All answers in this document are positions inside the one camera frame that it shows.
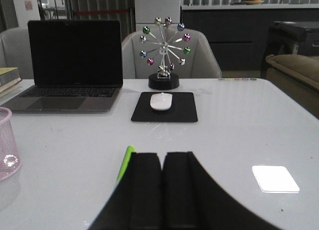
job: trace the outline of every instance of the white card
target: white card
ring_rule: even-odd
[[[300,190],[283,166],[253,166],[252,171],[259,187],[266,193],[298,193]]]

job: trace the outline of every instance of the pink mesh pen holder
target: pink mesh pen holder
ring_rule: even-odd
[[[11,110],[0,107],[0,181],[14,174],[21,161],[10,123]]]

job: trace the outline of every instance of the mouse pad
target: mouse pad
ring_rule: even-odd
[[[150,106],[152,94],[143,92],[140,95],[131,120],[134,122],[197,122],[194,94],[191,92],[165,92],[172,94],[171,108],[165,111],[153,110]]]

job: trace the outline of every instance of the floor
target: floor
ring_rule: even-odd
[[[222,71],[223,78],[260,78],[260,71],[247,70],[247,71]]]

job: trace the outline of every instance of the green pen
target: green pen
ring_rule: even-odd
[[[118,183],[122,179],[122,177],[123,177],[123,175],[124,175],[124,173],[126,171],[126,168],[128,167],[128,164],[129,164],[129,161],[130,161],[130,158],[131,158],[131,154],[133,152],[135,152],[135,148],[133,146],[131,146],[131,145],[128,146],[127,149],[126,149],[126,152],[125,152],[125,155],[124,155],[120,170],[119,170],[118,177],[116,178],[116,186],[118,185]]]

